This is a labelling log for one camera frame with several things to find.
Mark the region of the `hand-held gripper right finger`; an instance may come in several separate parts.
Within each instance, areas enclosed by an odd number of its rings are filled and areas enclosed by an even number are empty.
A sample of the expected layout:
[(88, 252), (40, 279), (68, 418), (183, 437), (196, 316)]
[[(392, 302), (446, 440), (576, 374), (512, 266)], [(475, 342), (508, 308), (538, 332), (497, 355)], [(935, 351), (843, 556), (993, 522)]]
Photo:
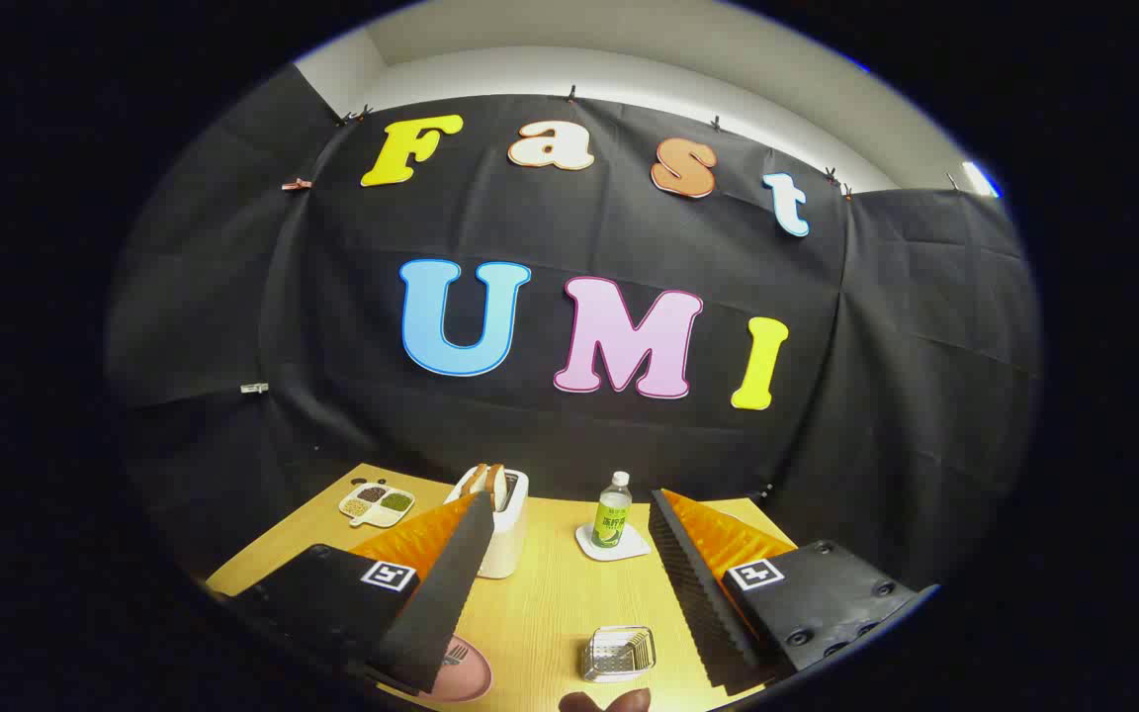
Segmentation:
[(937, 594), (829, 538), (790, 545), (667, 489), (652, 492), (648, 531), (710, 684), (731, 694), (800, 688)]

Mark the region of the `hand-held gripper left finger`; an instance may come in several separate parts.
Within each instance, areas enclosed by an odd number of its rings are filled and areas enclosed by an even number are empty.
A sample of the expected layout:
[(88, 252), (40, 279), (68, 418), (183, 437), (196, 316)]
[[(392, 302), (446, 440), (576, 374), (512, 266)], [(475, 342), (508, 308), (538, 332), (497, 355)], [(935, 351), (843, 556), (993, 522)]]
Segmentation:
[(310, 545), (231, 608), (331, 674), (429, 691), (493, 527), (491, 497), (472, 492), (351, 550)]

